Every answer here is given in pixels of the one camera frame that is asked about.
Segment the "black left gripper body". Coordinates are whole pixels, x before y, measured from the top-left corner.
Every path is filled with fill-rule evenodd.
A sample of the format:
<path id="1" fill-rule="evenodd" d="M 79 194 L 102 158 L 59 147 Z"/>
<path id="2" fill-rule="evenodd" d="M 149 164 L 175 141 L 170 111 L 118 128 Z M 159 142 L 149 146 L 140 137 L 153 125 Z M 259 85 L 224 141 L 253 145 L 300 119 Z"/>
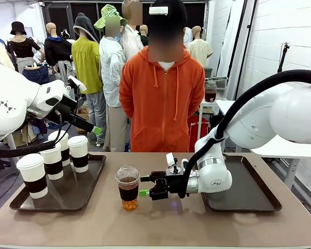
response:
<path id="1" fill-rule="evenodd" d="M 63 95 L 60 102 L 53 107 L 53 109 L 49 112 L 45 119 L 59 125 L 60 119 L 58 114 L 56 114 L 55 112 L 57 110 L 62 116 L 63 123 L 72 123 L 76 107 L 77 102 L 75 100 L 71 99 L 66 95 Z"/>

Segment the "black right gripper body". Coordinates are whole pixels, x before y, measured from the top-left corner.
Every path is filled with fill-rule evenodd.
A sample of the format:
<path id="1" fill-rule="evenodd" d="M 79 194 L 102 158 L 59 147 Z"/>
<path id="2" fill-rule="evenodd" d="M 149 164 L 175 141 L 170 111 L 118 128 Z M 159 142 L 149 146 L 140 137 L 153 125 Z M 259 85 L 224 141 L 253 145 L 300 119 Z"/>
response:
<path id="1" fill-rule="evenodd" d="M 165 171 L 153 171 L 149 175 L 149 180 L 154 186 L 149 190 L 149 196 L 152 200 L 163 200 L 169 197 L 171 193 L 179 193 L 181 190 L 181 181 L 183 175 L 167 175 Z"/>

